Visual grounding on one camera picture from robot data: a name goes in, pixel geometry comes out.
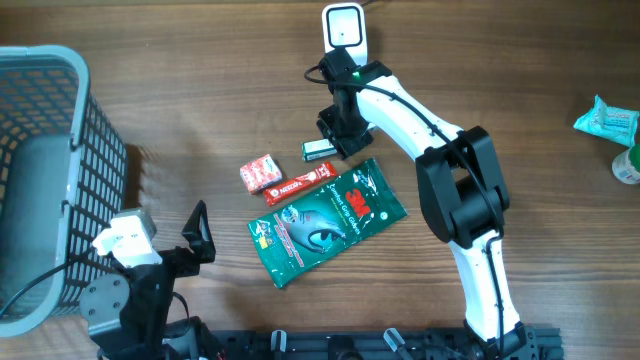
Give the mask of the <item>green white battery pack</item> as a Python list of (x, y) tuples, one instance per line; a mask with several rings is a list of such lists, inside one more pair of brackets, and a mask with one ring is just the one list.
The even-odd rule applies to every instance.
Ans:
[(337, 154), (337, 150), (327, 139), (303, 142), (301, 145), (302, 160), (311, 162)]

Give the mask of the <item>red Nescafe sachet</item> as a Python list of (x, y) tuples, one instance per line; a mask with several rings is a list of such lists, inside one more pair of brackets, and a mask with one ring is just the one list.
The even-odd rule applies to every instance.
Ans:
[(338, 175), (331, 162), (324, 162), (312, 171), (289, 179), (281, 184), (267, 188), (263, 194), (268, 206), (273, 206), (281, 201), (296, 195), (324, 180), (329, 180)]

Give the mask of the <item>red white small box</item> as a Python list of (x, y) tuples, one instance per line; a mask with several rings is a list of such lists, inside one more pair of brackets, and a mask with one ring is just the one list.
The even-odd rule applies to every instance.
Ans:
[(240, 168), (241, 179), (247, 191), (253, 195), (281, 181), (282, 171), (270, 154), (249, 161)]

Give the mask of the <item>green 3M gloves packet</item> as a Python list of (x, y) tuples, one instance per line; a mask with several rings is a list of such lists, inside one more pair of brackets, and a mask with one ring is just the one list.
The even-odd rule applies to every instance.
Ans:
[(327, 262), (407, 216), (370, 158), (279, 210), (248, 223), (274, 285)]

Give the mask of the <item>light green tissue pack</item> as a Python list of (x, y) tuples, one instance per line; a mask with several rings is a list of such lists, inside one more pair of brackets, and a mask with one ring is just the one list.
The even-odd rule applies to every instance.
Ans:
[(573, 128), (626, 147), (636, 144), (639, 112), (607, 105), (598, 95), (594, 106), (579, 117)]

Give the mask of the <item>green lid jar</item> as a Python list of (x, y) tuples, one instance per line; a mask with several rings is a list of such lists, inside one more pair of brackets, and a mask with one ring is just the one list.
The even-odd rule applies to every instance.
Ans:
[(637, 185), (640, 182), (638, 144), (630, 147), (613, 160), (612, 172), (624, 184)]

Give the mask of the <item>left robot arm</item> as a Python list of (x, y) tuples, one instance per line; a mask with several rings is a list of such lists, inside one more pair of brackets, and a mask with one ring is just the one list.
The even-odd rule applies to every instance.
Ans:
[(115, 268), (93, 280), (80, 298), (81, 315), (99, 359), (223, 359), (224, 346), (199, 317), (167, 321), (175, 280), (197, 276), (200, 266), (215, 261), (206, 204), (199, 201), (182, 236), (186, 247), (156, 251), (157, 228), (143, 208), (115, 215), (92, 246), (111, 256)]

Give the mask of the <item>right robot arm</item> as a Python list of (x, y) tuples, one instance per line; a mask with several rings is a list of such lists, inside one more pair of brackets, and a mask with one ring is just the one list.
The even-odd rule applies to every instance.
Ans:
[(414, 161), (423, 217), (455, 258), (466, 301), (465, 326), (485, 358), (510, 356), (526, 342), (502, 255), (510, 198), (497, 153), (480, 126), (463, 130), (413, 99), (379, 61), (358, 65), (343, 47), (324, 55), (318, 83), (333, 96), (319, 114), (323, 137), (346, 159), (375, 125)]

